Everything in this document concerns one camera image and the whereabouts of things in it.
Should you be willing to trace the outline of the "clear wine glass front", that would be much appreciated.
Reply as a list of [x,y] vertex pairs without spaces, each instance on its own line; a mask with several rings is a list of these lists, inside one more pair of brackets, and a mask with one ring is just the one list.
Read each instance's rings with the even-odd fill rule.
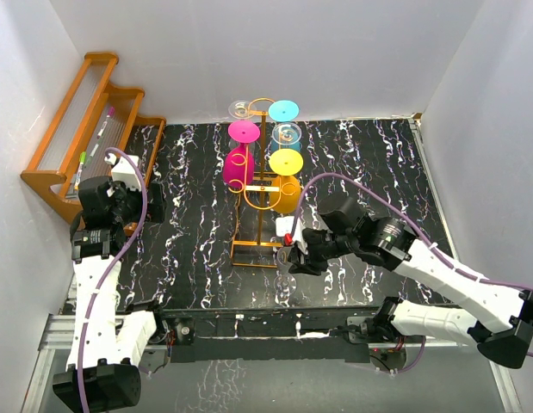
[[290,247],[281,247],[276,251],[275,263],[277,276],[274,280],[276,290],[281,298],[287,299],[296,290],[296,279],[289,273],[291,262],[289,260]]

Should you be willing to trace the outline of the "magenta plastic wine glass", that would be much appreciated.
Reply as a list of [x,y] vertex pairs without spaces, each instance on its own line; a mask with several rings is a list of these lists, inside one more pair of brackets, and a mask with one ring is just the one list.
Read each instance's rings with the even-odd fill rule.
[[229,125],[228,135],[237,145],[226,156],[222,177],[231,190],[240,191],[253,180],[255,162],[249,144],[258,140],[260,130],[249,120],[237,120]]

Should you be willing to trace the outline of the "orange plastic wine glass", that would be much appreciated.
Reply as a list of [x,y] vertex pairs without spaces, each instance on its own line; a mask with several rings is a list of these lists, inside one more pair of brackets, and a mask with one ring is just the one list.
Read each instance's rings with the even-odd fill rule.
[[279,149],[270,156],[269,166],[276,174],[272,187],[278,187],[269,195],[270,208],[281,214],[292,213],[301,196],[301,184],[295,177],[304,164],[302,155],[292,149]]

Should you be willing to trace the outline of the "blue plastic wine glass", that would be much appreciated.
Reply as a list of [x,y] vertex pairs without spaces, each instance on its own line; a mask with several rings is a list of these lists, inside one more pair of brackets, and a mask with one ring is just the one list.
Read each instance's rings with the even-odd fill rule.
[[271,150],[301,150],[301,128],[294,122],[300,112],[299,106],[290,100],[272,103],[268,115],[275,122],[271,133]]

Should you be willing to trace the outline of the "clear flute glass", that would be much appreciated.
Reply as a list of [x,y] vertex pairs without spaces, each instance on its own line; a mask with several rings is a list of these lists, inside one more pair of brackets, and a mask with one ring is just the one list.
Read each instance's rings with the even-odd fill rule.
[[294,122],[280,122],[274,126],[271,136],[279,145],[293,145],[301,140],[301,128]]

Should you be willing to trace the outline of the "grey clear wine glass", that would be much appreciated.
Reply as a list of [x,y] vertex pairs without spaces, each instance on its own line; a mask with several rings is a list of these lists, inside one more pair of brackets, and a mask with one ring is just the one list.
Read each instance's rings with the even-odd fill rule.
[[249,101],[237,100],[229,105],[228,113],[236,120],[247,120],[254,116],[254,107]]

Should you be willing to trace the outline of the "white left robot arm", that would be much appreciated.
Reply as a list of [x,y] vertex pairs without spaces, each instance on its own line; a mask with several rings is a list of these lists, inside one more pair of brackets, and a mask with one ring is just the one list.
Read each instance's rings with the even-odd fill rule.
[[132,305],[116,322],[121,258],[135,241],[125,228],[143,226],[145,183],[135,176],[96,176],[78,185],[81,211],[70,227],[76,315],[65,371],[53,377],[54,394],[72,412],[110,412],[139,402],[139,364],[147,343],[163,341],[168,322],[156,303]]

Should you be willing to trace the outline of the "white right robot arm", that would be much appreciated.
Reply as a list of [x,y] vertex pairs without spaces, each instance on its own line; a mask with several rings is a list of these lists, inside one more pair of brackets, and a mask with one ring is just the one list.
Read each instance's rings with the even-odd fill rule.
[[432,336],[474,346],[488,360],[511,369],[524,364],[533,338],[533,291],[494,285],[484,275],[428,245],[402,221],[374,219],[342,193],[319,204],[324,230],[303,227],[294,216],[276,219],[283,246],[278,266],[290,274],[319,276],[331,259],[361,261],[415,280],[453,307],[417,305],[386,298],[377,313],[349,332],[391,342],[403,336]]

